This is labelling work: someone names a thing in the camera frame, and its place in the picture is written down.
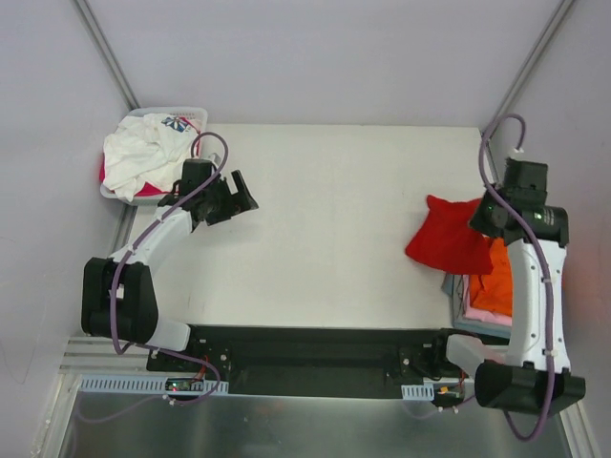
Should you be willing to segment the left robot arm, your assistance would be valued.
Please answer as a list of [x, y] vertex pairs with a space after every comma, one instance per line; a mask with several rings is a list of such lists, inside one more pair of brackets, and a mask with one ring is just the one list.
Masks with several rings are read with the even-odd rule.
[[169, 360], [183, 371], [196, 368], [202, 349], [190, 340], [191, 327], [160, 316], [153, 277], [180, 242], [208, 226], [259, 208], [241, 171], [231, 173], [230, 190], [221, 169], [206, 159], [188, 159], [171, 193], [159, 202], [149, 225], [109, 258], [84, 267], [81, 328], [90, 335], [152, 348], [169, 349]]

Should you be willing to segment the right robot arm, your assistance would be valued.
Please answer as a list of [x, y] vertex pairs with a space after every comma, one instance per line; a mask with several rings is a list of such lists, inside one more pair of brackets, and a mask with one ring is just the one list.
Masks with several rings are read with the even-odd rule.
[[507, 159], [502, 182], [484, 194], [470, 221], [508, 251], [513, 317], [506, 352], [449, 331], [429, 364], [442, 377], [459, 369], [472, 377], [480, 406], [552, 417], [580, 401], [586, 383], [572, 374], [564, 342], [561, 284], [569, 220], [563, 208], [546, 203], [547, 173], [544, 163]]

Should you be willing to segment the red t-shirt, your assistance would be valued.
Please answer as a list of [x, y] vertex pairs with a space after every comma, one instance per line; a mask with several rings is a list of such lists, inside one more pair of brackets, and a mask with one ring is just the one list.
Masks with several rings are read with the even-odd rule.
[[486, 238], [470, 226], [481, 199], [448, 201], [426, 197], [428, 214], [405, 248], [412, 260], [453, 275], [493, 271]]

